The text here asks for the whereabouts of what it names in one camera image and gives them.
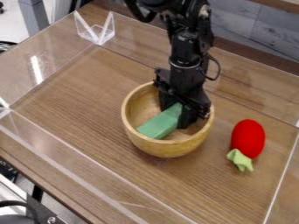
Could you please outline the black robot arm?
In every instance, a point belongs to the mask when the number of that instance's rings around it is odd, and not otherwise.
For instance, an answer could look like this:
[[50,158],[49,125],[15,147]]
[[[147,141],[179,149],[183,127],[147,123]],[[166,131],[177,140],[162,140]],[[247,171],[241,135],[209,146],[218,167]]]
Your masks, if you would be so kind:
[[125,0],[135,18],[150,23],[161,18],[171,43],[170,67],[155,70],[161,109],[182,105],[178,127],[187,128],[211,115],[211,100],[203,90],[214,58],[211,4],[209,0]]

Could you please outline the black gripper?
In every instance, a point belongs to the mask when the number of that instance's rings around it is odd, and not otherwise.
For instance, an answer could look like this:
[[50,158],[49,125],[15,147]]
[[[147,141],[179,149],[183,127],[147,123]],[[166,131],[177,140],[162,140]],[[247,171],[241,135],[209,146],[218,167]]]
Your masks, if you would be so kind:
[[198,118],[207,119],[211,115],[211,100],[203,90],[210,61],[197,59],[193,63],[183,63],[170,59],[169,62],[169,69],[155,69],[154,85],[159,89],[161,110],[181,103],[178,128],[187,129]]

